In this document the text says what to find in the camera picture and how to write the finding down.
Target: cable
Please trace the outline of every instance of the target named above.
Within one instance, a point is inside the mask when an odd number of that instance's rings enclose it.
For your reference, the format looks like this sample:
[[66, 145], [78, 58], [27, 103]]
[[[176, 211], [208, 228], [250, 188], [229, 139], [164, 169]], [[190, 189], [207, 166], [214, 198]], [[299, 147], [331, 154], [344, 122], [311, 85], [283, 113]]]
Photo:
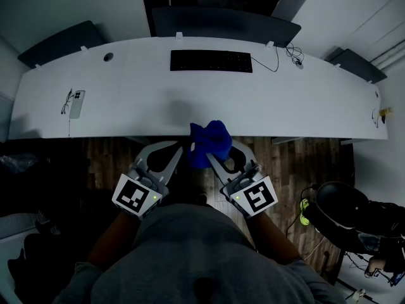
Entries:
[[[354, 252], [352, 252], [353, 253], [353, 255], [356, 255], [357, 257], [359, 257], [360, 259], [362, 259], [362, 260], [364, 260], [365, 262], [368, 262], [368, 260], [367, 259], [365, 259], [362, 255], [359, 255], [359, 254], [357, 254], [357, 253], [354, 253]], [[356, 268], [359, 268], [359, 269], [361, 269], [361, 270], [363, 270], [362, 268], [360, 268], [360, 266], [359, 265], [357, 265], [353, 260], [352, 260], [352, 258], [349, 256], [349, 254], [347, 253], [347, 256], [349, 257], [349, 259], [352, 261], [352, 263], [354, 263], [354, 265], [356, 266]], [[385, 277], [386, 278], [386, 280], [388, 280], [388, 281], [391, 281], [391, 278], [390, 277], [388, 277], [388, 276], [386, 276], [386, 275], [384, 275], [381, 271], [380, 271], [380, 275], [381, 276], [383, 276], [383, 277]]]
[[318, 243], [318, 245], [314, 248], [314, 250], [312, 250], [311, 253], [304, 259], [304, 261], [307, 260], [314, 253], [314, 251], [317, 249], [317, 247], [319, 247], [321, 245], [323, 240], [325, 240], [325, 237], [322, 238], [322, 240]]
[[258, 62], [260, 65], [263, 65], [265, 68], [269, 69], [271, 72], [277, 72], [278, 70], [278, 64], [279, 64], [279, 60], [278, 60], [278, 51], [277, 51], [277, 46], [276, 46], [276, 54], [277, 54], [277, 67], [275, 70], [272, 70], [271, 68], [268, 68], [266, 65], [264, 65], [263, 63], [260, 63], [257, 59], [251, 57], [252, 60]]
[[302, 52], [302, 49], [299, 47], [294, 47], [293, 43], [289, 43], [285, 48], [285, 54], [291, 58], [291, 61], [295, 65], [301, 65], [305, 59], [305, 54]]
[[[368, 267], [368, 266], [367, 265], [361, 265], [359, 267], [361, 268], [361, 267]], [[353, 265], [353, 263], [351, 263], [349, 268], [357, 268], [357, 267], [355, 265]]]
[[[303, 192], [305, 192], [305, 190], [308, 190], [308, 189], [313, 188], [313, 186], [315, 186], [315, 184], [313, 184], [313, 185], [310, 186], [310, 187], [304, 188], [304, 189], [301, 191], [301, 194], [299, 195], [300, 204], [302, 203], [302, 194], [303, 194]], [[298, 217], [300, 216], [301, 213], [302, 213], [302, 209], [301, 209], [301, 207], [300, 207], [299, 213], [298, 213], [297, 217], [296, 217], [296, 218], [294, 219], [294, 221], [292, 221], [292, 223], [288, 226], [287, 230], [285, 230], [285, 236], [288, 235], [290, 227], [292, 227], [292, 226], [294, 225], [294, 223], [296, 222], [296, 220], [298, 219]]]
[[73, 97], [74, 97], [74, 94], [72, 94], [72, 89], [70, 89], [68, 95], [66, 96], [66, 102], [62, 106], [61, 115], [66, 114], [66, 111], [69, 109], [68, 103], [69, 103], [70, 99]]
[[373, 120], [375, 127], [378, 128], [378, 119], [380, 118], [380, 114], [378, 114], [377, 119], [374, 120], [375, 119], [374, 118], [374, 111], [375, 111], [375, 108], [373, 109], [373, 112], [371, 113], [371, 119]]

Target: blue cloth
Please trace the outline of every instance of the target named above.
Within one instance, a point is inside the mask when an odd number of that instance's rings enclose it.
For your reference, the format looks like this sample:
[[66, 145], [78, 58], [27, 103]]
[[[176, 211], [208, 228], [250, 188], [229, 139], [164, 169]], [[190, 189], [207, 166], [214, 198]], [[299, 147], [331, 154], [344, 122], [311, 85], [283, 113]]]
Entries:
[[221, 161], [228, 158], [232, 138], [220, 120], [213, 120], [207, 127], [190, 124], [190, 144], [195, 143], [193, 151], [188, 150], [187, 159], [191, 168], [209, 168], [206, 153], [216, 155]]

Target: black keyboard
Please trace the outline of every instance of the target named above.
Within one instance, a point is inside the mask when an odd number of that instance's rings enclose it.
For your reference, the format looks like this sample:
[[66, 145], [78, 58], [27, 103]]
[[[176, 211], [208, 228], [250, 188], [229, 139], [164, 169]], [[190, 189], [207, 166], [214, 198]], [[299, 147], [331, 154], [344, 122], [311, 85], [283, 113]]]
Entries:
[[249, 53], [177, 49], [171, 51], [170, 71], [209, 70], [252, 73]]

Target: wall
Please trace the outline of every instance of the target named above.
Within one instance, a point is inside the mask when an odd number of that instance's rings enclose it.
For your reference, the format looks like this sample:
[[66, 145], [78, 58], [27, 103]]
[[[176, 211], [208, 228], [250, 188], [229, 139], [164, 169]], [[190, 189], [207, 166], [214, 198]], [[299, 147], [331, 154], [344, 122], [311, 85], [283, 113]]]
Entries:
[[[386, 49], [386, 46], [399, 42], [398, 35], [402, 36], [401, 40], [405, 39], [405, 27], [399, 28], [398, 34], [391, 33], [385, 37], [405, 20], [402, 2], [405, 0], [306, 0], [293, 19], [294, 23], [302, 26], [293, 43], [305, 53], [319, 58], [324, 58], [336, 46], [357, 46], [360, 50], [354, 48], [355, 51], [363, 54], [364, 49], [369, 49], [380, 39], [385, 40], [380, 48]], [[388, 16], [381, 12], [378, 15], [381, 10], [389, 10], [390, 13]], [[369, 22], [375, 15], [377, 23]], [[362, 56], [367, 59], [378, 56], [378, 51], [373, 53]]]
[[[366, 141], [353, 144], [356, 166], [355, 187], [370, 200], [405, 206], [405, 72], [398, 71], [379, 82], [382, 107], [393, 107], [394, 114], [387, 118], [388, 141]], [[360, 259], [352, 256], [358, 265]], [[365, 288], [378, 303], [400, 303], [405, 298], [405, 280], [391, 288], [385, 280], [366, 279], [363, 272], [350, 268], [345, 258], [339, 278], [356, 289]]]
[[17, 56], [17, 51], [0, 36], [0, 142], [8, 137], [13, 101], [21, 76], [28, 70]]
[[0, 35], [20, 53], [85, 20], [109, 41], [150, 36], [143, 0], [0, 0]]
[[371, 200], [405, 206], [405, 73], [398, 71], [377, 84], [387, 118], [388, 141], [353, 144], [356, 187]]

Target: white phone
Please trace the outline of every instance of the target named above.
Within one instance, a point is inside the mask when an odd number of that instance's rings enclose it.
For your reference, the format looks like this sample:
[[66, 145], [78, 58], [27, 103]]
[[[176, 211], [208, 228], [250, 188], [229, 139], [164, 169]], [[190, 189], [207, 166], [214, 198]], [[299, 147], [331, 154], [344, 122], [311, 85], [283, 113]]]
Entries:
[[78, 90], [75, 92], [72, 107], [70, 108], [69, 118], [78, 119], [80, 117], [80, 112], [82, 110], [83, 100], [84, 100], [85, 91]]

